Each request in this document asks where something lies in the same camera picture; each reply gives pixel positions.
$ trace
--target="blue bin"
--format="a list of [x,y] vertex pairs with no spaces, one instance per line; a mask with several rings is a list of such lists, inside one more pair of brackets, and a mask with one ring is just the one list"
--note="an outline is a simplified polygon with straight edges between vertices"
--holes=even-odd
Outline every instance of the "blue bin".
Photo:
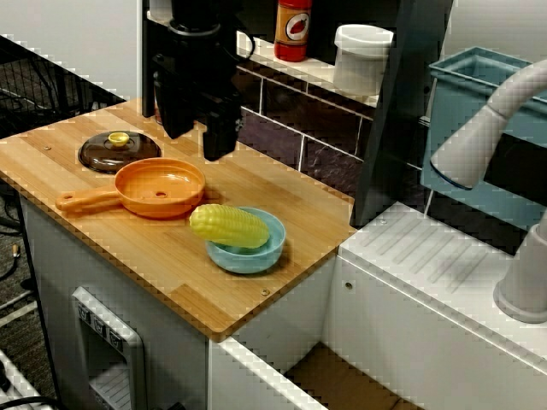
[[[486,104],[503,81],[529,64],[528,61],[473,47],[430,66],[437,87],[421,173],[424,186],[525,230],[538,223],[544,206],[484,180],[472,190],[459,190],[433,171],[430,159],[446,139]],[[528,100],[509,121],[504,132],[547,148],[547,91]]]

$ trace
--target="white faucet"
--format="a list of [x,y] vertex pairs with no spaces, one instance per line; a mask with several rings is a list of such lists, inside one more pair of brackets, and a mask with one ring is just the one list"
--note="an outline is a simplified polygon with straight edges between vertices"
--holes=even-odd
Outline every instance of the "white faucet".
[[[451,184],[471,190],[484,176],[505,126],[528,99],[547,89],[547,60],[522,68],[492,94],[486,105],[448,138],[431,158]],[[547,211],[519,247],[494,300],[521,322],[547,321]]]

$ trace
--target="blue bowl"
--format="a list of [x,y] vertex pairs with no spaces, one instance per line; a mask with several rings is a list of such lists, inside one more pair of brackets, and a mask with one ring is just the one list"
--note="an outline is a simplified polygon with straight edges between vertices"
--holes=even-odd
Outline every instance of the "blue bowl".
[[260,248],[249,249],[205,242],[209,257],[219,267],[235,273],[257,273],[268,269],[278,261],[285,243],[285,227],[273,215],[256,208],[239,207],[258,216],[268,226],[270,238]]

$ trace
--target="yellow knob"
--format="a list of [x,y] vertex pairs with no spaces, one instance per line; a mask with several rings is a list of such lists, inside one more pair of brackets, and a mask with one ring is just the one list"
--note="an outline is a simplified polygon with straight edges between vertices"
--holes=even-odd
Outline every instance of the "yellow knob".
[[129,141],[129,135],[124,132],[112,132],[109,135],[109,141],[115,147],[123,147]]

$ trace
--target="white wall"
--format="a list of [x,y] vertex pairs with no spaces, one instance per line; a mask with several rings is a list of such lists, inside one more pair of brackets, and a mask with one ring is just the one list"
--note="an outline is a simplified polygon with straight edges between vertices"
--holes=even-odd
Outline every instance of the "white wall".
[[141,95],[142,0],[0,0],[0,35],[119,97]]
[[522,60],[547,59],[547,1],[454,0],[443,55],[478,45]]

